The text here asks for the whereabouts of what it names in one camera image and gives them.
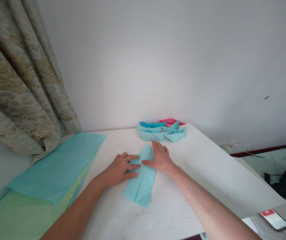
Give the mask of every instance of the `origami paper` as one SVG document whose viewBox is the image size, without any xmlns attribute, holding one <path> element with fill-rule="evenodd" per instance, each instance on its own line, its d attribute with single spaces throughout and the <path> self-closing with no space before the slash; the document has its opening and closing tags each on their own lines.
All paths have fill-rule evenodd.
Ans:
<svg viewBox="0 0 286 240">
<path fill-rule="evenodd" d="M 76 198 L 76 196 L 77 196 L 77 194 L 78 194 L 78 192 L 79 192 L 79 190 L 80 190 L 80 187 L 82 186 L 82 184 L 83 184 L 83 182 L 84 182 L 84 180 L 85 180 L 85 178 L 86 178 L 86 176 L 87 176 L 87 174 L 88 174 L 88 171 L 89 171 L 90 167 L 92 166 L 92 164 L 93 164 L 93 162 L 94 162 L 94 159 L 95 159 L 95 157 L 96 157 L 97 152 L 98 152 L 98 150 L 96 150 L 96 152 L 95 152 L 94 155 L 92 156 L 91 160 L 89 161 L 89 162 L 90 162 L 90 163 L 89 163 L 89 167 L 87 168 L 87 171 L 86 171 L 84 177 L 82 178 L 80 184 L 78 185 L 78 187 L 77 187 L 77 189 L 76 189 L 76 191 L 75 191 L 75 193 L 74 193 L 72 199 L 70 200 L 70 202 L 69 202 L 67 208 L 69 208 L 69 206 L 72 205 L 72 203 L 74 202 L 74 200 L 75 200 L 75 198 Z"/>
<path fill-rule="evenodd" d="M 160 120 L 160 122 L 166 122 L 165 126 L 170 127 L 173 123 L 176 123 L 177 120 L 173 118 L 169 118 L 169 119 Z"/>
<path fill-rule="evenodd" d="M 75 182 L 106 136 L 78 133 L 60 144 L 7 187 L 57 204 Z"/>
<path fill-rule="evenodd" d="M 166 135 L 166 137 L 172 142 L 177 142 L 186 137 L 186 127 L 183 127 L 181 130 L 178 130 L 172 134 Z"/>
<path fill-rule="evenodd" d="M 44 199 L 26 197 L 10 190 L 0 200 L 0 240 L 40 239 L 66 210 L 73 194 L 94 161 L 94 157 L 92 156 L 57 205 Z"/>
<path fill-rule="evenodd" d="M 173 132 L 176 132 L 178 129 L 174 128 L 168 128 L 168 127 L 162 127 L 165 132 L 168 132 L 169 134 L 172 134 Z"/>
<path fill-rule="evenodd" d="M 158 141 L 158 142 L 164 141 L 165 136 L 169 134 L 168 132 L 149 133 L 149 132 L 143 132 L 143 131 L 138 131 L 138 133 L 144 141 L 154 140 L 154 141 Z"/>
<path fill-rule="evenodd" d="M 177 122 L 173 123 L 169 128 L 178 130 L 179 127 L 180 127 L 180 121 L 178 120 Z"/>
<path fill-rule="evenodd" d="M 151 123 L 151 124 L 148 124 L 148 123 L 146 123 L 146 122 L 139 122 L 143 127 L 146 127 L 146 128 L 148 128 L 148 127 L 150 127 L 150 128 L 156 128 L 156 127 L 163 127 L 163 126 L 165 126 L 165 124 L 166 124 L 166 122 L 165 123 L 158 123 L 158 124 L 156 124 L 156 123 Z"/>
<path fill-rule="evenodd" d="M 138 131 L 142 131 L 142 132 L 149 132 L 149 133 L 160 133 L 161 130 L 163 129 L 163 127 L 156 127 L 156 128 L 146 128 L 146 127 L 142 127 L 140 125 L 136 125 L 137 130 Z"/>
<path fill-rule="evenodd" d="M 139 159 L 131 160 L 131 164 L 141 164 L 142 160 L 154 160 L 153 148 L 145 145 Z M 140 168 L 134 170 L 137 178 L 131 178 L 125 188 L 124 196 L 133 200 L 135 203 L 148 207 L 151 201 L 152 189 L 156 175 L 156 169 L 141 165 Z"/>
</svg>

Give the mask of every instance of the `left hand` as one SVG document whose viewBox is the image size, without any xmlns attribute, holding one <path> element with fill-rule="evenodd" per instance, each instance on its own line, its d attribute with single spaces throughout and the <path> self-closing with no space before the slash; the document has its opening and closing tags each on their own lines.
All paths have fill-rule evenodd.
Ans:
<svg viewBox="0 0 286 240">
<path fill-rule="evenodd" d="M 141 166 L 140 164 L 130 164 L 129 162 L 132 159 L 139 159 L 139 156 L 129 155 L 126 152 L 124 152 L 122 155 L 118 154 L 114 161 L 104 171 L 95 177 L 97 182 L 105 189 L 118 185 L 127 179 L 137 177 L 138 175 L 135 172 L 126 172 L 127 169 L 134 170 Z"/>
</svg>

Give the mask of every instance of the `blue paper boat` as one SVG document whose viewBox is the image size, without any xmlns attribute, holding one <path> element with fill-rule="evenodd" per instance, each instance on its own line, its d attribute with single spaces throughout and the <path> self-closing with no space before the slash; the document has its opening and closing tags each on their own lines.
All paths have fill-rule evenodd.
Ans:
<svg viewBox="0 0 286 240">
<path fill-rule="evenodd" d="M 142 131 L 142 132 L 148 132 L 148 133 L 160 133 L 162 131 L 162 127 L 156 127 L 156 128 L 146 128 L 146 127 L 142 127 L 140 125 L 136 125 L 137 130 L 138 131 Z"/>
<path fill-rule="evenodd" d="M 174 128 L 169 128 L 169 127 L 162 127 L 162 129 L 165 131 L 165 132 L 168 132 L 169 134 L 172 134 L 174 132 L 176 132 L 178 129 L 174 129 Z"/>
<path fill-rule="evenodd" d="M 146 127 L 146 128 L 156 128 L 156 127 L 163 127 L 165 126 L 166 122 L 164 123 L 151 123 L 151 124 L 148 124 L 146 122 L 139 122 L 143 127 Z"/>
<path fill-rule="evenodd" d="M 169 133 L 168 132 L 162 132 L 162 133 L 149 133 L 149 132 L 143 132 L 143 131 L 138 131 L 139 135 L 144 141 L 157 141 L 157 142 L 162 142 L 165 140 L 165 136 L 167 136 Z"/>
<path fill-rule="evenodd" d="M 180 127 L 180 121 L 173 123 L 169 128 L 178 130 Z"/>
<path fill-rule="evenodd" d="M 172 134 L 166 135 L 165 137 L 167 137 L 172 142 L 177 142 L 186 137 L 186 127 L 183 127 L 181 130 L 178 130 Z"/>
</svg>

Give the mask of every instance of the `floral curtain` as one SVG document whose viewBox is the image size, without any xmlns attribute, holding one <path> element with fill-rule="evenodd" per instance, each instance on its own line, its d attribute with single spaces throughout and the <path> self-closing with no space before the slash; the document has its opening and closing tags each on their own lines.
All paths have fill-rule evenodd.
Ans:
<svg viewBox="0 0 286 240">
<path fill-rule="evenodd" d="M 0 141 L 32 164 L 80 132 L 34 0 L 0 0 Z"/>
</svg>

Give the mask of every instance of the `phone screen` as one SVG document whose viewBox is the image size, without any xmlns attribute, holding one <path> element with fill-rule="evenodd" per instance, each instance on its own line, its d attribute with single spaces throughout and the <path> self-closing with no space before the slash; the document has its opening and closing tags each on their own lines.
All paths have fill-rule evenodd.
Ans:
<svg viewBox="0 0 286 240">
<path fill-rule="evenodd" d="M 286 221 L 281 218 L 273 209 L 261 212 L 261 215 L 274 227 L 276 230 L 281 230 L 286 227 Z"/>
</svg>

